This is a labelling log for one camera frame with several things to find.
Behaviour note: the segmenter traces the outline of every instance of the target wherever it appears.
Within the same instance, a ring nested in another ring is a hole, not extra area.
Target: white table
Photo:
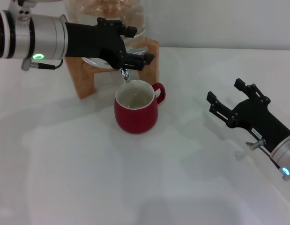
[[[290,129],[290,51],[161,48],[167,99],[142,135],[115,121],[117,73],[80,101],[65,65],[20,64],[0,60],[0,225],[290,225],[290,181],[206,101],[232,109],[241,78]]]

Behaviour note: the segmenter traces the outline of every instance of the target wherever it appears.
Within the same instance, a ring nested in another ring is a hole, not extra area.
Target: wooden stand
[[[147,53],[154,54],[155,58],[150,65],[145,66],[139,71],[140,79],[155,84],[159,79],[158,59],[159,59],[159,43],[157,41],[145,38],[130,44],[133,48],[148,47]],[[102,72],[116,71],[114,69],[102,69],[93,67],[82,60],[82,58],[66,57],[66,63],[70,72],[77,96],[84,99],[94,93],[96,88],[94,84],[94,74]]]

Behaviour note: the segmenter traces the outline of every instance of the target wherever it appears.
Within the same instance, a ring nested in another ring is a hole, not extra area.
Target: white wall
[[[149,37],[162,46],[290,49],[290,0],[144,2]],[[8,3],[0,0],[0,8]],[[34,10],[41,11],[59,15],[64,9],[46,3]]]

